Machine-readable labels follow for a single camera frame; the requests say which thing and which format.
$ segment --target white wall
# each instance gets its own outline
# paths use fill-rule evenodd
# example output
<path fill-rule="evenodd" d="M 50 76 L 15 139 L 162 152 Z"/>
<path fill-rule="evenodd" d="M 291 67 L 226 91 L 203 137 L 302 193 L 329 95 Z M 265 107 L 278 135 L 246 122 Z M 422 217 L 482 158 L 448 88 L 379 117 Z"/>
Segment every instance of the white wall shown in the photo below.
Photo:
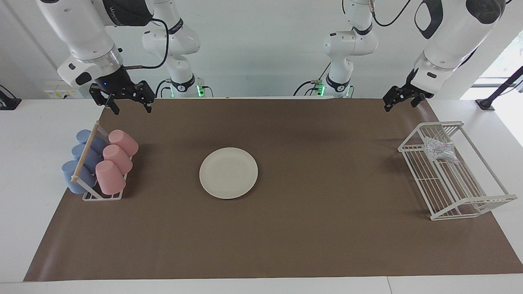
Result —
<path fill-rule="evenodd" d="M 33 12 L 34 2 L 19 2 L 15 4 L 29 8 L 28 13 L 15 13 L 12 3 L 0 0 L 0 83 L 19 98 L 45 98 L 45 81 L 59 78 L 45 54 L 52 49 L 40 48 L 32 34 L 24 28 L 25 20 L 38 12 Z M 39 33 L 39 27 L 31 27 L 31 31 Z"/>
<path fill-rule="evenodd" d="M 40 68 L 45 67 L 48 74 L 43 76 L 56 78 L 52 64 L 61 64 L 66 59 L 67 48 L 47 25 L 35 0 L 2 1 L 23 19 L 37 46 L 44 49 L 46 56 L 40 55 L 39 60 L 47 66 Z M 420 2 L 412 1 L 393 26 L 374 26 L 380 37 L 377 51 L 353 58 L 355 97 L 381 97 L 392 85 L 404 84 L 426 44 L 413 23 Z M 317 78 L 329 62 L 321 49 L 323 38 L 330 32 L 350 29 L 339 0 L 176 0 L 176 3 L 185 23 L 202 41 L 200 52 L 188 58 L 194 71 L 213 87 L 217 96 L 292 95 L 301 82 Z M 378 18 L 388 22 L 404 3 L 405 0 L 378 2 Z M 503 19 L 475 57 L 456 71 L 437 96 L 458 99 L 523 29 L 522 13 L 521 1 L 507 5 Z M 108 28 L 116 44 L 124 49 L 126 65 L 159 62 L 141 45 L 142 33 L 150 28 L 154 26 Z M 16 63 L 29 77 L 35 75 L 31 70 L 35 62 Z M 136 82 L 145 79 L 155 87 L 167 77 L 167 72 L 137 70 L 131 72 L 131 77 Z"/>

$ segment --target electrical outlet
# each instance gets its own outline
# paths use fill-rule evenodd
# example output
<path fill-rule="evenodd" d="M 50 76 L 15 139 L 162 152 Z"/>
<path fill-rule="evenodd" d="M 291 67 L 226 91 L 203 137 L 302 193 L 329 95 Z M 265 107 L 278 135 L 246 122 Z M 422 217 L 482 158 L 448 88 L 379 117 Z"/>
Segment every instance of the electrical outlet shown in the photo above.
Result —
<path fill-rule="evenodd" d="M 313 93 L 315 93 L 316 96 L 323 96 L 323 93 L 325 92 L 323 82 L 321 80 L 313 80 L 313 83 L 315 91 L 311 93 L 311 96 Z"/>
<path fill-rule="evenodd" d="M 203 88 L 204 85 L 205 81 L 199 77 L 196 80 L 196 88 L 198 89 L 198 96 L 200 97 L 206 97 L 205 89 Z"/>
<path fill-rule="evenodd" d="M 68 85 L 53 85 L 44 91 L 49 99 L 82 99 L 85 95 L 81 89 Z"/>

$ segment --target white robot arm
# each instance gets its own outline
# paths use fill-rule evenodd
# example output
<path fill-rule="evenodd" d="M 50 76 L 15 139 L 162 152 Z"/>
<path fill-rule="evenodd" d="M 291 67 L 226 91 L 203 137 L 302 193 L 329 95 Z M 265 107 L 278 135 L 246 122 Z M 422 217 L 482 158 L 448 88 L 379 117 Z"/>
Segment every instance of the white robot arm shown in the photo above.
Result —
<path fill-rule="evenodd" d="M 155 17 L 164 20 L 169 28 L 168 36 L 163 29 L 147 31 L 142 37 L 143 47 L 150 54 L 163 58 L 165 42 L 169 39 L 169 54 L 165 62 L 170 75 L 171 90 L 175 97 L 198 97 L 199 83 L 203 83 L 191 69 L 187 58 L 182 55 L 200 50 L 198 35 L 184 24 L 174 0 L 154 0 Z"/>
<path fill-rule="evenodd" d="M 423 0 L 415 23 L 428 45 L 406 84 L 393 86 L 383 97 L 385 110 L 409 98 L 416 107 L 433 97 L 493 30 L 504 10 L 505 0 Z"/>
<path fill-rule="evenodd" d="M 325 76 L 324 95 L 345 97 L 354 65 L 350 56 L 373 53 L 378 47 L 378 37 L 372 30 L 372 14 L 369 0 L 344 1 L 344 10 L 351 31 L 337 31 L 323 41 L 323 51 L 331 58 L 331 69 Z"/>
<path fill-rule="evenodd" d="M 151 0 L 36 0 L 44 17 L 71 56 L 58 68 L 71 86 L 96 82 L 89 89 L 98 105 L 116 114 L 115 99 L 131 99 L 151 112 L 154 93 L 146 81 L 135 84 L 105 25 L 145 26 L 153 19 Z"/>

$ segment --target white table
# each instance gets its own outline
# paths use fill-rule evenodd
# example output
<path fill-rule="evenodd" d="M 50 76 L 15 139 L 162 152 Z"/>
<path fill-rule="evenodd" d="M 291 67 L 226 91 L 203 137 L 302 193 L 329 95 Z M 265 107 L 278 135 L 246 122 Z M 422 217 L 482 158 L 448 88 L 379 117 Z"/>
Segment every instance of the white table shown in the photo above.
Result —
<path fill-rule="evenodd" d="M 480 111 L 473 101 L 432 100 L 430 104 L 440 120 L 465 122 L 467 133 L 509 192 L 523 198 L 523 148 L 497 115 Z M 65 190 L 60 166 L 71 158 L 77 131 L 90 129 L 101 110 L 91 100 L 24 100 L 16 111 L 0 112 L 0 293 L 523 292 L 523 274 L 20 283 Z M 500 144 L 503 152 L 498 150 Z M 497 208 L 494 215 L 523 259 L 523 200 Z"/>

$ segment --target blue cup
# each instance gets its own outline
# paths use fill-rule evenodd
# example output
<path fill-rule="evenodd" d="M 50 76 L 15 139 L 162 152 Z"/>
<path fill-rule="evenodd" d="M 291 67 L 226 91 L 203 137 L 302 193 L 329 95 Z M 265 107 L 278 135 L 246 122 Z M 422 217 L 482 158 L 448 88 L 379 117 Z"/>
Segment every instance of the blue cup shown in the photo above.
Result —
<path fill-rule="evenodd" d="M 76 134 L 76 140 L 79 144 L 85 144 L 87 143 L 87 139 L 89 139 L 90 135 L 91 131 L 81 130 L 78 132 L 78 134 Z M 98 135 L 95 135 L 93 143 L 91 144 L 91 149 L 93 149 L 98 155 L 102 156 L 104 154 L 104 148 L 108 145 L 109 143 L 107 143 L 104 139 Z"/>
<path fill-rule="evenodd" d="M 64 175 L 65 182 L 67 183 L 67 186 L 71 192 L 74 194 L 83 194 L 87 192 L 84 187 L 80 186 L 78 183 L 71 183 L 71 177 L 74 175 L 74 170 L 76 169 L 77 165 L 78 161 L 76 160 L 71 160 L 64 163 L 64 165 L 62 165 L 62 174 Z M 85 166 L 82 166 L 79 176 L 89 187 L 93 188 L 95 186 L 96 179 L 91 175 Z"/>
<path fill-rule="evenodd" d="M 73 156 L 73 159 L 76 161 L 80 160 L 80 157 L 82 156 L 82 152 L 84 152 L 85 144 L 79 144 L 73 147 L 71 150 L 71 155 Z M 93 149 L 89 148 L 87 151 L 87 156 L 85 157 L 84 166 L 87 168 L 87 170 L 94 174 L 96 170 L 96 165 L 104 160 L 100 155 L 98 155 Z"/>

